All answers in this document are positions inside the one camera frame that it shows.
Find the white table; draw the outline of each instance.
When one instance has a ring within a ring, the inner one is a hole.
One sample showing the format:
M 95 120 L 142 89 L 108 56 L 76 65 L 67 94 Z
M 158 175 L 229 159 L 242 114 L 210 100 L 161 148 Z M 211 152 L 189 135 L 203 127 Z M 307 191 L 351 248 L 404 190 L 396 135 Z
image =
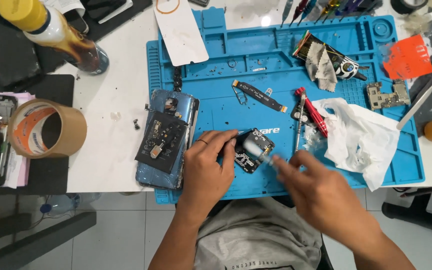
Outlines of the white table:
M 285 1 L 211 0 L 210 5 L 227 6 L 226 27 L 234 29 L 281 24 Z M 191 7 L 203 9 L 194 4 Z M 291 21 L 293 10 L 286 23 Z M 388 11 L 395 16 L 396 24 L 401 24 L 389 0 L 376 14 L 385 15 Z M 157 40 L 157 32 L 153 9 L 148 8 L 99 41 L 110 59 L 110 68 L 104 74 L 89 76 L 69 64 L 55 72 L 80 77 L 75 81 L 73 107 L 81 109 L 88 126 L 81 150 L 69 157 L 68 192 L 153 190 L 135 181 L 134 159 L 143 138 L 147 117 L 144 107 L 149 101 L 146 43 Z M 401 27 L 397 27 L 397 32 L 400 40 L 408 37 Z M 121 113 L 121 119 L 111 120 L 111 112 Z M 141 130 L 135 130 L 134 119 L 139 120 Z M 401 187 L 432 187 L 432 143 L 420 138 L 419 145 L 426 181 Z

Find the person's left hand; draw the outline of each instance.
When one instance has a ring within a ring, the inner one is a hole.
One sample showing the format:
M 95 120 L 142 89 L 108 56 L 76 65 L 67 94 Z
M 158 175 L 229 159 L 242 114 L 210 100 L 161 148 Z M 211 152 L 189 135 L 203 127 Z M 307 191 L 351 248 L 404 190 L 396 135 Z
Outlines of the person's left hand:
M 234 179 L 234 145 L 238 130 L 206 131 L 184 154 L 184 187 L 177 209 L 185 208 L 203 221 Z M 222 165 L 216 161 L 223 149 Z

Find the hand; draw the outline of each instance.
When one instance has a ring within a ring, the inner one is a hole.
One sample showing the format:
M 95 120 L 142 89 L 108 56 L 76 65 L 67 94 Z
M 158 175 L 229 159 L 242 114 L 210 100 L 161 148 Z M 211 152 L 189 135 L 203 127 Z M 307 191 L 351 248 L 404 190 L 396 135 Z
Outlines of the hand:
M 177 209 L 202 222 L 234 179 L 234 145 L 238 130 L 205 131 L 184 154 L 184 188 Z M 222 165 L 216 161 L 224 148 Z
M 380 237 L 378 221 L 361 206 L 340 173 L 305 150 L 297 151 L 289 164 L 278 156 L 273 159 L 298 214 L 314 228 L 350 249 Z M 300 171 L 302 165 L 306 170 Z

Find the brown tape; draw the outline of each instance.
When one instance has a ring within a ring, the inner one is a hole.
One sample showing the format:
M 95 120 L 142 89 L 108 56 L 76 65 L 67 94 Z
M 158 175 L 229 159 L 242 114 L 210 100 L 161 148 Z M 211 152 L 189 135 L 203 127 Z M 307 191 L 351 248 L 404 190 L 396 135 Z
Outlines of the brown tape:
M 55 113 L 61 119 L 61 131 L 56 143 L 48 148 L 42 136 L 43 127 L 51 128 L 48 125 L 52 123 L 46 120 L 57 118 Z M 18 155 L 30 159 L 71 156 L 83 146 L 86 133 L 86 119 L 79 110 L 40 98 L 19 106 L 8 125 L 11 146 Z

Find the tissue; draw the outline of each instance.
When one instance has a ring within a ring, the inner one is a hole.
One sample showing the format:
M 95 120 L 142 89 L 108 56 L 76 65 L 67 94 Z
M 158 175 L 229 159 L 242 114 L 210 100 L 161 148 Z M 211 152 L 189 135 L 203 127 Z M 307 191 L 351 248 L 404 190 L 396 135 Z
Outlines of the tissue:
M 398 121 L 342 98 L 312 102 L 325 117 L 328 129 L 328 149 L 324 156 L 336 168 L 362 173 L 369 189 L 383 184 L 399 140 Z

